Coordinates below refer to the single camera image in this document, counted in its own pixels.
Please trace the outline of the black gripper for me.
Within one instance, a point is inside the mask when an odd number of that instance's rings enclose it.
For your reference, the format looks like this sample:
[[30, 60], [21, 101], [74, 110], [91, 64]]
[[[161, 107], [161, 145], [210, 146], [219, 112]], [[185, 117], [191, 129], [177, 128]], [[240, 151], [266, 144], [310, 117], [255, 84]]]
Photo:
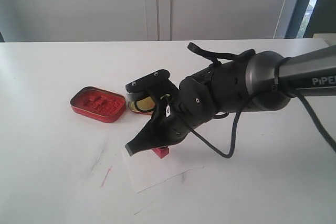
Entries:
[[211, 101], [197, 97], [181, 99], [165, 95], [152, 118], [140, 132], [125, 145], [129, 155], [176, 145], [197, 127], [213, 118]]

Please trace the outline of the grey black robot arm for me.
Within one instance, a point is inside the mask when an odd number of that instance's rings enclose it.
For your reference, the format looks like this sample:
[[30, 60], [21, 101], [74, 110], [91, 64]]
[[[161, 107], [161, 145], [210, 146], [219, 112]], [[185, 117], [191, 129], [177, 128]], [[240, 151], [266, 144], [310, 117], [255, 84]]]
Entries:
[[125, 145], [129, 155], [179, 144], [203, 123], [234, 114], [229, 151], [222, 153], [223, 158], [231, 158], [243, 112], [277, 111], [292, 98], [301, 101], [324, 140], [335, 148], [335, 140], [307, 101], [307, 97], [335, 95], [335, 46], [296, 57], [252, 49], [238, 55], [219, 53], [194, 43], [188, 49], [209, 60], [209, 66], [178, 86], [165, 69], [126, 85], [132, 104], [145, 98], [154, 103], [148, 109], [149, 121]]

